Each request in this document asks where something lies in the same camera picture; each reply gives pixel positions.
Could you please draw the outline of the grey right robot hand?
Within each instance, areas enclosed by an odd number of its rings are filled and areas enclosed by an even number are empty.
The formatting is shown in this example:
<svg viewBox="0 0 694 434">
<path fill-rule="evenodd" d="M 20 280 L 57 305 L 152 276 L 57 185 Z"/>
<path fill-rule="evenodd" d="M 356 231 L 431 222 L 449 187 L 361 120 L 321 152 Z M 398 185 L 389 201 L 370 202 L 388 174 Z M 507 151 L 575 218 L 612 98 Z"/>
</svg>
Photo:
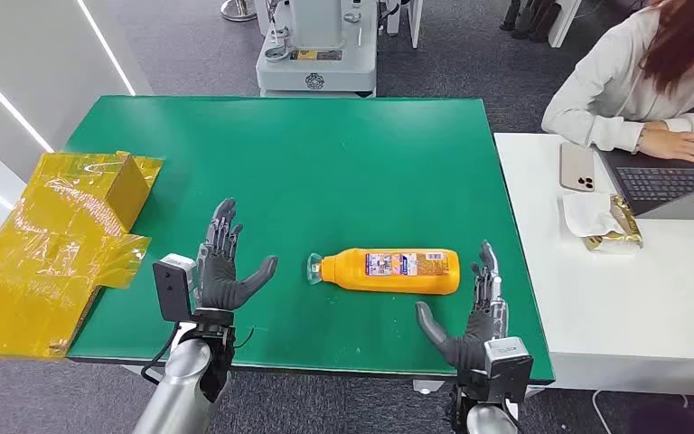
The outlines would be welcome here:
<svg viewBox="0 0 694 434">
<path fill-rule="evenodd" d="M 503 337 L 507 329 L 506 301 L 502 297 L 502 278 L 498 260 L 488 241 L 481 243 L 479 262 L 471 264 L 475 274 L 473 307 L 464 333 L 451 336 L 437 323 L 429 305 L 415 304 L 420 330 L 445 361 L 458 372 L 482 370 L 485 366 L 485 343 Z"/>
</svg>

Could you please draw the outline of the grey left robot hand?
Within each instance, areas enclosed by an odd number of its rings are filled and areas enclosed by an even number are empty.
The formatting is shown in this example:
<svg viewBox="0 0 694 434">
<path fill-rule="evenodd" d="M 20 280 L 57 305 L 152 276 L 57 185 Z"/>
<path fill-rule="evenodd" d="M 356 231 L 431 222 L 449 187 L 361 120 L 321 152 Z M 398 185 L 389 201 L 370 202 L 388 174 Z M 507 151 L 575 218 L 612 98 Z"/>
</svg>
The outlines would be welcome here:
<svg viewBox="0 0 694 434">
<path fill-rule="evenodd" d="M 199 245 L 198 293 L 200 307 L 234 311 L 253 297 L 276 272 L 278 256 L 265 257 L 260 266 L 244 279 L 237 279 L 236 253 L 243 225 L 234 224 L 236 201 L 222 200 L 216 207 Z"/>
</svg>

